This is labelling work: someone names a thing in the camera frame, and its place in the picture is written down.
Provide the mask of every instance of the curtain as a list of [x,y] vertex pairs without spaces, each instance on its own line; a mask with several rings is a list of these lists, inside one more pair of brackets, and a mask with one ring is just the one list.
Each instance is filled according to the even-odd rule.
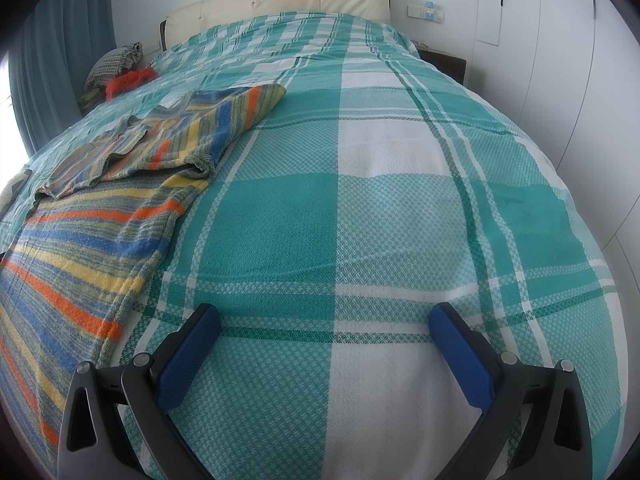
[[114,48],[111,0],[40,0],[9,49],[15,119],[29,156],[81,119],[84,81]]

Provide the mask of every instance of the cream leather headboard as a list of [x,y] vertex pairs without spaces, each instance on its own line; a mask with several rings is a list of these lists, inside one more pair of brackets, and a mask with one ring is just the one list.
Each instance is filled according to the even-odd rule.
[[176,10],[161,25],[163,47],[171,48],[215,25],[287,10],[343,12],[371,22],[389,23],[389,0],[201,0]]

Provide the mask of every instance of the plaid bedspread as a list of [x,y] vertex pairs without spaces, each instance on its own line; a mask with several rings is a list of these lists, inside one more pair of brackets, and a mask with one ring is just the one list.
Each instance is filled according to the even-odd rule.
[[[626,407],[620,305],[526,134],[391,27],[351,16],[215,27],[153,67],[156,81],[96,108],[81,123],[89,133],[73,127],[31,168],[123,110],[195,88],[287,88],[178,222],[111,357],[153,350],[200,302],[220,309],[223,336],[171,413],[216,478],[433,478],[479,415],[429,336],[443,300],[498,350],[574,362],[604,478]],[[2,241],[23,214],[12,207]]]

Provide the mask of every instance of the nightstand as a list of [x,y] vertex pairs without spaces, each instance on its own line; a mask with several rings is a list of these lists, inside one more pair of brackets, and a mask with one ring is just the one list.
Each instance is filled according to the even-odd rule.
[[421,60],[431,63],[438,70],[462,85],[465,80],[466,59],[460,59],[436,50],[418,49],[418,54],[420,54]]

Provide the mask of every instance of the red cloth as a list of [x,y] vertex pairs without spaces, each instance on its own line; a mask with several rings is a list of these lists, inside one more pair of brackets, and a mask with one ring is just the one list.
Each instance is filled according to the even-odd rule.
[[150,66],[142,70],[132,70],[118,77],[114,77],[107,83],[107,101],[111,101],[116,95],[133,90],[148,81],[158,77],[158,72]]

